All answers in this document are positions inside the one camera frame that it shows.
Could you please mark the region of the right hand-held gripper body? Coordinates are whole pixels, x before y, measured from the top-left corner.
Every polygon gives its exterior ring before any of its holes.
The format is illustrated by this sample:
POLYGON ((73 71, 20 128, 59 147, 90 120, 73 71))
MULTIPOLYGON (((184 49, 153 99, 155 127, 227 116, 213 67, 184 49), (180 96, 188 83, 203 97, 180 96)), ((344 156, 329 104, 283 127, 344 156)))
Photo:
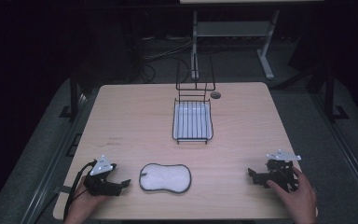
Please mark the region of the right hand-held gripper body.
POLYGON ((297 190, 293 166, 294 161, 301 161, 302 158, 294 152, 286 152, 279 149, 277 152, 266 155, 268 158, 267 167, 271 179, 285 191, 297 190))

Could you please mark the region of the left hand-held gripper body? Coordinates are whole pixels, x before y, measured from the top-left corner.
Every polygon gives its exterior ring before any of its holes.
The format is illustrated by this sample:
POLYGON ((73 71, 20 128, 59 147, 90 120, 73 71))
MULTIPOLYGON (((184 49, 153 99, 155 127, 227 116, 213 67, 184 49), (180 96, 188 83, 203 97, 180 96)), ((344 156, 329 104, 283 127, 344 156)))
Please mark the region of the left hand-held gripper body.
POLYGON ((116 165, 102 155, 93 165, 84 180, 84 186, 88 192, 93 196, 113 196, 112 191, 114 188, 122 188, 120 184, 107 181, 107 177, 115 168, 116 165))

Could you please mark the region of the white sponge with dark edge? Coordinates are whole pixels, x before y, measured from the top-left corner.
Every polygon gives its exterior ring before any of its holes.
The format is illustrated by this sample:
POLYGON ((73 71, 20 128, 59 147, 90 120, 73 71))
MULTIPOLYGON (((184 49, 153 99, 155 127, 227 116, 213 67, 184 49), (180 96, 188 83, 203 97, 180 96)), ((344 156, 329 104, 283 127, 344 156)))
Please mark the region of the white sponge with dark edge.
POLYGON ((149 163, 139 175, 139 185, 143 191, 166 190, 180 194, 190 188, 191 182, 190 170, 183 164, 149 163))

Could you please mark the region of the black wire rack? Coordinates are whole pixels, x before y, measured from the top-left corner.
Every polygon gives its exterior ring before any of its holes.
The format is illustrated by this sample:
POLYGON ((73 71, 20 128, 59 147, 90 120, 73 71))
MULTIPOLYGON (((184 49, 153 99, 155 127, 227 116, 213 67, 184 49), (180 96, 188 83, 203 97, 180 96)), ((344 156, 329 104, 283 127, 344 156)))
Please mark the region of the black wire rack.
MULTIPOLYGON (((208 73, 200 70, 200 77, 197 80, 193 80, 191 77, 191 61, 190 61, 189 70, 182 71, 180 68, 177 68, 175 89, 177 90, 178 95, 174 99, 173 111, 174 111, 174 104, 176 101, 209 101, 211 106, 211 117, 212 117, 212 104, 211 104, 210 93, 212 91, 215 91, 216 89, 213 72, 208 73)), ((177 140, 175 141, 177 143, 204 142, 204 141, 177 141, 177 140)))

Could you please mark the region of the person's left hand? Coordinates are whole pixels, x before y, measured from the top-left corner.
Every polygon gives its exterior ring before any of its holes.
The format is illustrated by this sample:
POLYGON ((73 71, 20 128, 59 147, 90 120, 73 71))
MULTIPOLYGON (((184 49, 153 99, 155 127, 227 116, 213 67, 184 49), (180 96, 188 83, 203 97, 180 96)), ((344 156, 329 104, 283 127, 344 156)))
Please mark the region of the person's left hand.
POLYGON ((85 177, 82 176, 63 224, 84 224, 100 204, 110 199, 105 195, 91 195, 83 184, 84 180, 85 177))

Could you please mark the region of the person's right hand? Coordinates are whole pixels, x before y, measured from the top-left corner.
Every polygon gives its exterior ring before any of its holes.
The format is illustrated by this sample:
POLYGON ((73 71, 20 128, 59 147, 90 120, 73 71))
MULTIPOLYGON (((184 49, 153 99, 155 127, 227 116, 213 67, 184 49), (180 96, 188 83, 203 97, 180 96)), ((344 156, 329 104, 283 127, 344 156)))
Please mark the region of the person's right hand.
POLYGON ((296 167, 293 172, 298 180, 297 190, 286 192, 272 180, 267 184, 282 200, 291 219, 295 224, 316 224, 317 223, 317 198, 307 177, 296 167))

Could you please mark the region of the white plastic drip tray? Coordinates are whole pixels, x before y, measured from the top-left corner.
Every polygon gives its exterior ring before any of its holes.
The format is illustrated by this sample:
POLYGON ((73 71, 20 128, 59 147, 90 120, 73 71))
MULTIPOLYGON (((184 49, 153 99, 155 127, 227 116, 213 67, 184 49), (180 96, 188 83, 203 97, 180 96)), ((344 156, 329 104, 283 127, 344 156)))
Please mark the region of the white plastic drip tray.
POLYGON ((172 138, 177 141, 204 141, 213 138, 209 101, 176 101, 173 111, 172 138))

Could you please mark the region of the black metal stand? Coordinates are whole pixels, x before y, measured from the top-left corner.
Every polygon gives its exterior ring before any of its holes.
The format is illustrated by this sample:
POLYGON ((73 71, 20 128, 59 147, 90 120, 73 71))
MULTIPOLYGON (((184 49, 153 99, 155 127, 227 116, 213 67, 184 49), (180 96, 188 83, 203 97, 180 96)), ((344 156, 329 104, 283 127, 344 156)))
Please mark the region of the black metal stand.
POLYGON ((79 111, 79 102, 82 94, 82 90, 79 86, 79 73, 73 71, 69 77, 69 93, 70 93, 70 104, 66 105, 60 114, 61 118, 68 118, 73 121, 79 111))
POLYGON ((331 122, 337 119, 348 119, 349 116, 342 106, 334 106, 334 93, 335 75, 332 68, 328 67, 325 73, 324 113, 331 122))

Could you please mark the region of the aluminium floor rail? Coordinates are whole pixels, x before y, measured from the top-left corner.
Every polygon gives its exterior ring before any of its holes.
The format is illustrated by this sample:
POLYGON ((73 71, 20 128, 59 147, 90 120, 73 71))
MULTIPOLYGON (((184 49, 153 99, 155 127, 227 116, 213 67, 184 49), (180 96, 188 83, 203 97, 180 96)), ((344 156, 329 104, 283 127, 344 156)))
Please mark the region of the aluminium floor rail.
POLYGON ((35 190, 21 224, 35 224, 58 197, 84 130, 87 103, 88 98, 81 93, 76 97, 78 112, 73 118, 72 107, 64 104, 58 106, 58 115, 52 115, 53 110, 49 110, 47 118, 37 127, 32 142, 32 148, 37 151, 30 153, 26 161, 30 162, 29 167, 38 169, 39 175, 32 178, 35 190))
POLYGON ((358 160, 355 158, 353 152, 351 151, 350 145, 344 139, 341 131, 339 130, 336 122, 333 119, 330 119, 324 112, 324 103, 320 99, 319 96, 312 94, 310 96, 312 102, 315 104, 318 112, 321 114, 324 122, 326 123, 328 129, 330 130, 331 134, 334 136, 335 141, 337 142, 341 153, 343 154, 343 158, 358 185, 358 160))

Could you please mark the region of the white metal desk frame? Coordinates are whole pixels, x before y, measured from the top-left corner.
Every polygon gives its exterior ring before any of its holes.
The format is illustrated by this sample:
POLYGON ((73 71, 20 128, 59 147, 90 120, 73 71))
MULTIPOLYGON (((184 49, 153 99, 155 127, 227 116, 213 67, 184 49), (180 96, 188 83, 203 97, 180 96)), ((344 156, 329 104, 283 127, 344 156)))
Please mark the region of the white metal desk frame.
POLYGON ((269 44, 274 34, 280 11, 275 10, 269 21, 200 21, 198 12, 193 12, 191 77, 200 77, 198 63, 198 40, 200 37, 263 37, 264 45, 256 51, 267 79, 274 78, 267 59, 269 44))

